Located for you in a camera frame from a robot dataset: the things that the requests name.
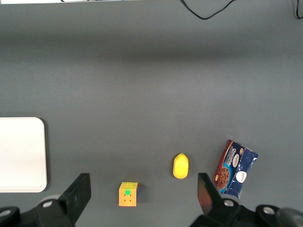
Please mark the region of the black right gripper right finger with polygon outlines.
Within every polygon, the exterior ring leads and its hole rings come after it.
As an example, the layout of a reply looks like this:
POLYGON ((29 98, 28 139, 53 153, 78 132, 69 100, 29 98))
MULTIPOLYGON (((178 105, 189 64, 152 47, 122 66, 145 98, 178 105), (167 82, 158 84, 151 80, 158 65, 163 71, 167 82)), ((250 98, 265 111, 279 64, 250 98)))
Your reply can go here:
POLYGON ((197 177, 197 197, 203 214, 191 224, 192 227, 239 227, 237 220, 241 211, 238 202, 223 198, 207 173, 197 177))

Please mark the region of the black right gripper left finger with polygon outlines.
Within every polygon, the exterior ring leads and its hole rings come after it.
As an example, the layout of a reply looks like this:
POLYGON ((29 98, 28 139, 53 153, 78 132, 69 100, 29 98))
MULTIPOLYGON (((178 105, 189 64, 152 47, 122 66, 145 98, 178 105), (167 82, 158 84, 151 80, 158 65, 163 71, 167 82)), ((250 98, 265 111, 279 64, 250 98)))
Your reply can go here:
POLYGON ((90 198, 90 174, 82 173, 58 199, 47 199, 37 205, 36 225, 38 227, 73 227, 90 198))

